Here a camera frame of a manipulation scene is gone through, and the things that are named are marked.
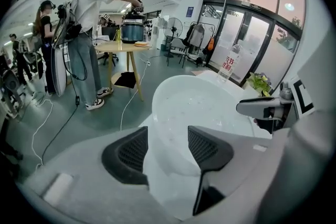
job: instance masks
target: gray pants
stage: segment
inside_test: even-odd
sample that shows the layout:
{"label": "gray pants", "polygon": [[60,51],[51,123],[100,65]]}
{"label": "gray pants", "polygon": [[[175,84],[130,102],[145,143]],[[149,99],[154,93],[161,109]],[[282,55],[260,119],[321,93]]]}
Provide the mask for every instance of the gray pants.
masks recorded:
{"label": "gray pants", "polygon": [[79,79],[85,77],[84,81],[73,79],[76,88],[79,89],[79,95],[82,102],[92,105],[97,98],[97,91],[101,90],[101,81],[98,69],[98,59],[92,40],[85,34],[80,33],[77,38],[68,43],[71,73]]}

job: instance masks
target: table leg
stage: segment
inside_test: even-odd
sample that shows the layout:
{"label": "table leg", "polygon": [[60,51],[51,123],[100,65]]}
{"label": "table leg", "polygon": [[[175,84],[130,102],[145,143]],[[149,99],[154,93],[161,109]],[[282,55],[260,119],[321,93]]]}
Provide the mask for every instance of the table leg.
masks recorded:
{"label": "table leg", "polygon": [[108,75],[108,87],[110,88],[110,94],[112,93],[112,83],[111,83],[111,78],[112,78],[112,57],[113,57],[113,53],[109,53],[109,69],[108,69],[107,75]]}
{"label": "table leg", "polygon": [[133,55],[132,51],[130,52],[130,56],[131,56],[132,67],[133,67],[133,71],[134,71],[134,75],[135,75],[135,80],[137,82],[136,87],[138,88],[140,99],[141,99],[141,101],[143,101],[143,96],[142,96],[142,92],[141,92],[139,76],[138,76],[138,72],[137,72],[137,67],[135,66],[134,55]]}
{"label": "table leg", "polygon": [[127,72],[130,71],[130,53],[127,52],[126,53],[126,57],[127,57]]}

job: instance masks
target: long hair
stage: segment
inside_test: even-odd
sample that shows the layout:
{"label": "long hair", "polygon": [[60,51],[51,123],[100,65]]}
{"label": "long hair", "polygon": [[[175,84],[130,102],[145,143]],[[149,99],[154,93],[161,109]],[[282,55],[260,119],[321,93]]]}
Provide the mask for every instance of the long hair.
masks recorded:
{"label": "long hair", "polygon": [[41,23],[41,7],[38,8],[37,13],[36,13],[36,19],[34,23],[34,30],[36,34],[41,34],[41,29],[42,29],[42,23]]}

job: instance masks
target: blue poster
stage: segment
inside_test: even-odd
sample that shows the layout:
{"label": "blue poster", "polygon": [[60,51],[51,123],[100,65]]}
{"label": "blue poster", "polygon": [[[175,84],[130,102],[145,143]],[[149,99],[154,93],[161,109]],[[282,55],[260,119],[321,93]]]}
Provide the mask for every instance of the blue poster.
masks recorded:
{"label": "blue poster", "polygon": [[193,11],[194,11],[194,7],[188,7],[186,17],[191,17],[191,16],[193,16]]}

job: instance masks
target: green floor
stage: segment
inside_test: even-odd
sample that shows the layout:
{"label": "green floor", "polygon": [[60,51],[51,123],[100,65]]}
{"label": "green floor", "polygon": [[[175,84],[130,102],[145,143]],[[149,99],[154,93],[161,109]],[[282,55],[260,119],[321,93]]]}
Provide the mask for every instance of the green floor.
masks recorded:
{"label": "green floor", "polygon": [[[181,74],[193,76],[192,71],[205,70],[202,67],[197,68],[196,65],[188,61],[185,62],[184,68],[182,68],[182,63],[180,65],[178,63],[180,58],[177,56],[170,59],[170,65],[167,67],[166,57],[162,56],[163,53],[159,50],[150,50],[134,53],[136,66],[141,76],[143,75],[145,64],[139,58],[147,60],[149,57],[159,55],[161,56],[150,59],[151,65],[147,67],[142,80],[144,102],[141,102],[138,95],[134,97],[124,113],[123,129],[137,127],[151,114],[153,95],[162,81]],[[120,60],[116,62],[117,66],[113,69],[113,72],[126,70],[126,54],[123,53],[118,56]],[[103,66],[102,61],[100,63],[101,80],[105,86],[107,83],[107,65]],[[36,91],[43,91],[43,87],[43,82],[36,79],[34,85],[30,85],[30,88]],[[115,88],[113,95],[105,98],[105,105],[94,111],[87,111],[81,103],[69,123],[48,148],[44,162],[48,162],[72,144],[119,131],[122,111],[135,91],[136,89]],[[28,104],[31,99],[27,95],[26,103]],[[41,156],[50,140],[53,139],[76,108],[75,93],[71,85],[66,88],[63,96],[53,95],[48,97],[46,95],[45,99],[50,99],[54,107],[46,124],[35,135],[34,149],[39,156]],[[31,149],[32,136],[44,122],[51,108],[49,102],[39,108],[34,106],[34,103],[35,100],[26,106],[26,110],[23,109],[21,111],[21,117],[24,114],[22,119],[18,117],[15,120],[10,120],[6,135],[7,142],[24,154],[24,159],[20,162],[19,181],[21,182],[34,172],[36,165],[39,163],[39,159]]]}

